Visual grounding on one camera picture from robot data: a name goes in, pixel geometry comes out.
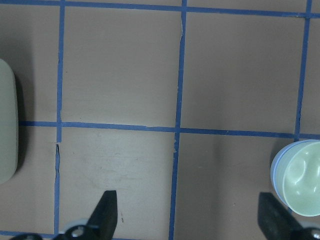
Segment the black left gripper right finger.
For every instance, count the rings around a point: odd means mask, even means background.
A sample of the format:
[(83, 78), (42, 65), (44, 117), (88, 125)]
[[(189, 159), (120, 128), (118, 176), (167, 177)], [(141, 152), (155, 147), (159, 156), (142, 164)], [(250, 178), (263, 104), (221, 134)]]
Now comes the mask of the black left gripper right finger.
[(267, 240), (304, 240), (302, 225), (270, 192), (258, 197), (257, 223)]

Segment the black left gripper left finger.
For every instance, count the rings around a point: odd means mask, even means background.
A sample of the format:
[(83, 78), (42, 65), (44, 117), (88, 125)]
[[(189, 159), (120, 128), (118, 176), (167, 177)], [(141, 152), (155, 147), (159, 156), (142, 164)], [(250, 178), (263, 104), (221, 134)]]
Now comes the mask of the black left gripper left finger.
[(111, 240), (118, 223), (117, 192), (106, 190), (87, 221), (94, 240)]

